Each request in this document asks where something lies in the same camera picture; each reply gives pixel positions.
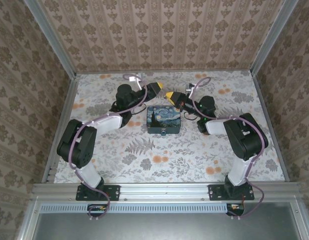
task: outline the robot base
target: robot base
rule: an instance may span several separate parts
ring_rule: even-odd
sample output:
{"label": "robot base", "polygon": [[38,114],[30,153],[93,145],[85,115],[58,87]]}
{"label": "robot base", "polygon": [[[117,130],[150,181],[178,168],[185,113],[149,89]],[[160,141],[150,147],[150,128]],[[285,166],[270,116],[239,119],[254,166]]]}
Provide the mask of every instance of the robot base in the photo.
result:
{"label": "robot base", "polygon": [[224,200],[254,200],[255,195],[253,187],[247,182],[234,186],[228,176],[225,177],[224,184],[208,185],[210,201],[224,201]]}
{"label": "robot base", "polygon": [[[104,185],[103,192],[105,192],[111,201],[119,201],[120,185]],[[75,200],[77,201],[107,201],[106,197],[101,193],[91,190],[85,185],[78,186]]]}

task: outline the floral tablecloth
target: floral tablecloth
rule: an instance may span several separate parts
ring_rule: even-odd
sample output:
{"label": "floral tablecloth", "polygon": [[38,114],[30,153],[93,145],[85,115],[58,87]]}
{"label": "floral tablecloth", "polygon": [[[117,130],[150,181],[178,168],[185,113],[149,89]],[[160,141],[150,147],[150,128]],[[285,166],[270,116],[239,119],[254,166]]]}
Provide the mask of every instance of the floral tablecloth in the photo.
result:
{"label": "floral tablecloth", "polygon": [[[199,101],[205,95],[214,97],[218,117],[251,113],[269,140],[268,148],[251,169],[249,179],[284,181],[249,71],[142,73],[148,83],[163,83],[160,94],[146,105],[170,106],[164,98],[167,92],[185,92],[186,83],[197,83],[205,76],[212,80],[198,88],[196,99]],[[115,101],[117,87],[123,83],[127,81],[121,73],[81,75],[70,118],[85,122],[107,113]],[[130,84],[138,90],[136,83]],[[146,114],[147,111],[143,111],[134,115],[125,127],[96,139],[92,162],[107,183],[215,182],[225,179],[236,159],[227,136],[200,134],[196,121],[186,120],[183,114],[180,134],[148,134]],[[54,182],[78,182],[74,171],[62,159]]]}

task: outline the starry night painted box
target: starry night painted box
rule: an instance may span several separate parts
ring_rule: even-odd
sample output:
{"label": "starry night painted box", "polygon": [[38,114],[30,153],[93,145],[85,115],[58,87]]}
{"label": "starry night painted box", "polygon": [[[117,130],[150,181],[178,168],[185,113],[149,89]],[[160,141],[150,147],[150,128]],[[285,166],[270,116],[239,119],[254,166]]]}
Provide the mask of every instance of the starry night painted box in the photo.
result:
{"label": "starry night painted box", "polygon": [[173,106],[149,106],[146,126],[149,134],[178,134],[181,127],[180,110]]}

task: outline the patterned wallpaper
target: patterned wallpaper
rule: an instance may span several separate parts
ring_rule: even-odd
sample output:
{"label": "patterned wallpaper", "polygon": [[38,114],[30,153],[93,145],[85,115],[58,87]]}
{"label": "patterned wallpaper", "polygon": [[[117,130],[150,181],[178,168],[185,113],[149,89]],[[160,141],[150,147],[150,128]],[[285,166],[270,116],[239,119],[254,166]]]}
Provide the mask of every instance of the patterned wallpaper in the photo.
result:
{"label": "patterned wallpaper", "polygon": [[299,0],[257,74],[292,181],[309,209],[309,1]]}
{"label": "patterned wallpaper", "polygon": [[284,0],[39,0],[75,70],[249,69]]}
{"label": "patterned wallpaper", "polygon": [[69,82],[24,2],[0,0],[0,239],[41,182]]}

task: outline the wire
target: wire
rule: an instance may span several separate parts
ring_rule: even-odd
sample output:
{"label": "wire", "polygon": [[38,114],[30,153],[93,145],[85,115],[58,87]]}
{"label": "wire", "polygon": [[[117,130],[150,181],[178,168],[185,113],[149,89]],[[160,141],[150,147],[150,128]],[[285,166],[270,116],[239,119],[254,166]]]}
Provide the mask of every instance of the wire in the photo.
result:
{"label": "wire", "polygon": [[265,198],[265,193],[264,193],[264,191],[262,191],[261,188],[255,186],[254,184],[252,184],[252,183],[248,180],[248,175],[249,175],[249,172],[250,172],[250,170],[251,170],[251,168],[252,168],[254,162],[264,153],[264,150],[265,150],[265,140],[264,140],[264,138],[263,138],[261,132],[259,131],[259,129],[258,129],[255,125],[253,125],[251,122],[249,122],[248,120],[246,120],[246,119],[244,119],[244,118],[242,118],[242,117],[239,117],[239,116],[232,116],[232,115],[231,115],[231,116],[228,116],[228,117],[211,117],[211,116],[204,115],[204,114],[197,108],[197,106],[196,106],[196,104],[195,104],[195,92],[196,92],[196,89],[197,89],[197,87],[199,86],[200,83],[202,83],[204,80],[207,80],[207,79],[208,79],[208,82],[207,82],[206,84],[204,84],[204,85],[207,85],[207,84],[210,83],[210,81],[211,81],[211,77],[209,77],[209,76],[206,76],[206,77],[202,78],[202,79],[194,86],[194,88],[193,88],[193,91],[192,91],[192,98],[191,98],[191,99],[192,99],[192,105],[193,105],[194,109],[195,109],[201,116],[203,116],[203,117],[205,117],[205,118],[207,118],[207,119],[211,119],[211,120],[228,120],[228,119],[230,120],[230,119],[238,119],[238,120],[240,120],[240,121],[242,121],[242,122],[248,124],[250,127],[252,127],[252,129],[255,130],[255,132],[258,134],[258,136],[259,136],[259,138],[260,138],[260,140],[261,140],[261,150],[260,150],[260,152],[259,152],[255,157],[253,157],[253,159],[251,160],[251,162],[250,162],[250,164],[249,164],[249,167],[248,167],[248,169],[247,169],[247,171],[246,171],[246,173],[245,173],[244,178],[245,178],[245,180],[246,180],[246,182],[247,182],[248,184],[250,184],[252,187],[258,189],[258,190],[261,192],[262,197],[260,198],[260,201],[258,202],[258,204],[256,205],[256,207],[255,207],[254,209],[252,209],[250,212],[245,213],[245,214],[243,214],[243,215],[240,216],[240,217],[242,218],[242,217],[248,216],[248,215],[250,215],[251,213],[253,213],[253,212],[257,209],[257,207],[259,207],[259,205],[262,203],[262,201],[263,201],[264,198]]}
{"label": "wire", "polygon": [[132,113],[131,115],[136,115],[136,114],[139,114],[139,113],[142,113],[144,110],[146,110],[146,108],[147,108],[147,105],[146,104],[142,104],[142,105],[144,105],[145,107],[144,107],[144,109],[142,109],[142,110],[140,110],[140,111],[138,111],[138,112],[134,112],[134,113]]}
{"label": "wire", "polygon": [[183,112],[183,117],[184,117],[185,119],[187,119],[187,120],[194,121],[194,120],[196,120],[196,119],[198,118],[197,116],[196,116],[195,118],[193,118],[193,119],[187,118],[187,117],[186,117],[186,113],[187,113],[188,115],[191,115],[191,114],[189,114],[189,112],[187,112],[187,111],[184,111],[184,112]]}
{"label": "wire", "polygon": [[[123,79],[128,80],[128,81],[129,81],[129,77],[135,77],[135,78],[139,79],[139,80],[143,83],[144,86],[146,86],[146,81],[145,81],[143,78],[141,78],[140,76],[138,76],[138,75],[135,75],[135,74],[132,74],[132,73],[125,73],[122,77],[123,77]],[[70,150],[69,150],[69,155],[68,155],[68,163],[69,163],[70,168],[74,170],[75,174],[76,174],[76,175],[78,176],[78,178],[81,180],[81,182],[82,182],[83,185],[85,185],[87,188],[89,188],[89,189],[91,189],[91,190],[93,190],[93,191],[96,191],[96,192],[98,192],[98,193],[101,193],[101,194],[104,195],[104,196],[106,197],[106,199],[107,199],[107,207],[106,207],[105,211],[104,211],[98,218],[102,218],[102,217],[107,213],[107,211],[109,210],[109,207],[110,207],[110,198],[108,197],[108,195],[107,195],[105,192],[103,192],[103,191],[101,191],[101,190],[99,190],[99,189],[96,189],[96,188],[94,188],[94,187],[88,185],[87,183],[85,183],[83,177],[80,175],[79,172],[77,172],[77,169],[79,169],[79,168],[77,168],[76,165],[72,164],[72,156],[73,156],[73,151],[74,151],[74,148],[75,148],[75,144],[76,144],[77,139],[79,138],[79,135],[80,135],[80,133],[82,132],[82,130],[83,130],[86,126],[88,126],[89,124],[92,124],[92,123],[94,123],[94,122],[103,120],[103,119],[108,118],[108,117],[110,117],[110,116],[117,116],[117,115],[119,115],[119,114],[123,114],[123,113],[129,112],[129,111],[132,111],[132,110],[134,110],[135,108],[137,108],[138,106],[142,105],[142,104],[144,103],[144,101],[146,100],[146,97],[147,97],[147,94],[148,94],[148,88],[145,87],[144,89],[145,89],[144,96],[143,96],[143,99],[140,101],[139,104],[137,104],[137,105],[135,105],[135,106],[133,106],[133,107],[131,107],[131,108],[128,108],[128,109],[126,109],[126,110],[122,110],[122,111],[119,111],[119,112],[114,112],[114,113],[105,114],[105,115],[103,115],[103,116],[99,116],[99,117],[95,118],[94,120],[90,120],[90,121],[84,123],[84,124],[78,129],[78,131],[76,132],[76,134],[74,135],[74,138],[73,138],[73,140],[72,140],[72,143],[71,143],[71,146],[70,146]]]}

